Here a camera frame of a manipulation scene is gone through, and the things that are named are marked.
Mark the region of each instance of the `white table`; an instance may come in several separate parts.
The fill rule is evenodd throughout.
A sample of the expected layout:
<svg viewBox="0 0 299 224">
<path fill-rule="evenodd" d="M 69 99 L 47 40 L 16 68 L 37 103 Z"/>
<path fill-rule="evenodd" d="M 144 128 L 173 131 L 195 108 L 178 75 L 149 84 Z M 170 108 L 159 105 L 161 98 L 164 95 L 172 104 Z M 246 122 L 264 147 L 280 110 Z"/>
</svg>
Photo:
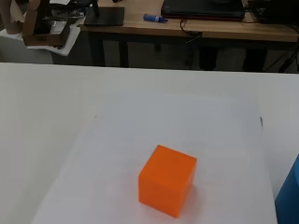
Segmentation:
<svg viewBox="0 0 299 224">
<path fill-rule="evenodd" d="M 71 143 L 113 90 L 256 98 L 276 195 L 298 153 L 298 87 L 296 75 L 1 63 L 0 222 L 31 222 Z"/>
</svg>

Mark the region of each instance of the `marker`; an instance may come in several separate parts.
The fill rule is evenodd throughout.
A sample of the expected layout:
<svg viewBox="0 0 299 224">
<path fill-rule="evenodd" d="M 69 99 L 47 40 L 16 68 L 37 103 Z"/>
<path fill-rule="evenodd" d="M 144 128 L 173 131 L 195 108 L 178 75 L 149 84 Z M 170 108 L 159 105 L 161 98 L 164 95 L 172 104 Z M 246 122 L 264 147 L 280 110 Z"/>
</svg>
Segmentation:
<svg viewBox="0 0 299 224">
<path fill-rule="evenodd" d="M 168 22 L 168 19 L 160 17 L 160 16 L 152 16 L 148 14 L 144 14 L 143 16 L 144 21 L 156 21 L 156 22 Z"/>
</svg>

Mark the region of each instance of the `black device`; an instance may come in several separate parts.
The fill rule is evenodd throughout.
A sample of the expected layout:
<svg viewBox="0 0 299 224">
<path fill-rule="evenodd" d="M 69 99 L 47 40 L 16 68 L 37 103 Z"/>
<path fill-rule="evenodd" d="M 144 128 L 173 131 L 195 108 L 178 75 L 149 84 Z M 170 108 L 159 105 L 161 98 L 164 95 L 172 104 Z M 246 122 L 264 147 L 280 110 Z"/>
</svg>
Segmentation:
<svg viewBox="0 0 299 224">
<path fill-rule="evenodd" d="M 90 26 L 122 26 L 124 7 L 99 7 L 97 0 L 92 0 L 93 7 L 89 7 L 84 24 Z"/>
<path fill-rule="evenodd" d="M 263 23 L 298 23 L 298 0 L 254 0 L 249 1 L 249 8 L 259 22 Z"/>
<path fill-rule="evenodd" d="M 166 18 L 241 21 L 245 10 L 241 0 L 164 0 L 161 15 Z"/>
</svg>

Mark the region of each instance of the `cube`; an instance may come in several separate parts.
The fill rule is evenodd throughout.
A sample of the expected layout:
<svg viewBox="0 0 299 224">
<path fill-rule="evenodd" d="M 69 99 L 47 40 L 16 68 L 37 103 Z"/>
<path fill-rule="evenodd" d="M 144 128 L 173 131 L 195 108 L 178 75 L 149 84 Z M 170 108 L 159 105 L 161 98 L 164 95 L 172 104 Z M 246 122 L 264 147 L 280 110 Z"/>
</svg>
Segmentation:
<svg viewBox="0 0 299 224">
<path fill-rule="evenodd" d="M 157 146 L 138 178 L 139 201 L 179 217 L 194 180 L 197 159 Z"/>
</svg>

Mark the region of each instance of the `laptop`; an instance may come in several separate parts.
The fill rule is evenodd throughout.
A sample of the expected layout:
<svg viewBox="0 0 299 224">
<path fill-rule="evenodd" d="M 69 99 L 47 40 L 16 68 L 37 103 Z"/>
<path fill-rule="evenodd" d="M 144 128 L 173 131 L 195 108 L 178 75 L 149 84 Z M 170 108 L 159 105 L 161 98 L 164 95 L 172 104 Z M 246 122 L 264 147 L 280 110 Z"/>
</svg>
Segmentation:
<svg viewBox="0 0 299 224">
<path fill-rule="evenodd" d="M 164 0 L 161 15 L 166 18 L 242 21 L 241 0 Z"/>
</svg>

